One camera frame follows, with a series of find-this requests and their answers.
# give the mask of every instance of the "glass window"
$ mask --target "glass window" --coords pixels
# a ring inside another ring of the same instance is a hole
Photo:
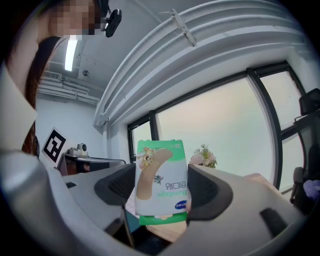
[[[182,140],[187,162],[201,144],[216,156],[216,168],[273,181],[269,123],[247,78],[186,100],[158,114],[161,140]]]
[[[297,133],[282,141],[282,150],[283,164],[280,189],[292,186],[294,184],[295,168],[304,166],[304,152]]]
[[[274,104],[281,130],[293,125],[300,116],[299,98],[301,94],[289,72],[281,72],[261,78]]]
[[[132,130],[133,154],[136,155],[138,141],[151,140],[150,122],[146,122]]]

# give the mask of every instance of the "blue logo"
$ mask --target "blue logo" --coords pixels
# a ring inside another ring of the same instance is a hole
[[[180,201],[180,202],[178,202],[178,203],[175,205],[175,208],[176,208],[177,210],[185,209],[185,208],[186,208],[186,204],[187,204],[187,201],[186,201],[186,200]]]

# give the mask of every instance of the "white ceiling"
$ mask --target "white ceiling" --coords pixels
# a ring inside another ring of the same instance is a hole
[[[113,37],[103,34],[88,36],[79,41],[75,50],[72,71],[64,69],[68,40],[63,41],[53,53],[47,70],[61,73],[92,84],[101,90],[90,89],[90,95],[101,97],[118,66],[133,47],[151,30],[170,15],[178,13],[208,0],[110,0],[111,10],[121,9],[122,21]],[[89,71],[89,77],[83,71]]]

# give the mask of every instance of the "desk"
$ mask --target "desk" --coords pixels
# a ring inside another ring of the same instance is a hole
[[[261,174],[253,173],[244,176],[246,179],[256,181],[262,184],[265,184],[271,190],[273,190],[279,197],[283,197],[283,195]],[[136,218],[139,218],[138,215],[135,214],[135,189],[133,189],[127,203],[125,204],[125,209],[134,215]],[[187,223],[185,221],[170,223],[170,224],[162,224],[162,225],[148,225],[146,228],[154,233],[155,235],[173,243],[175,242],[187,229]]]

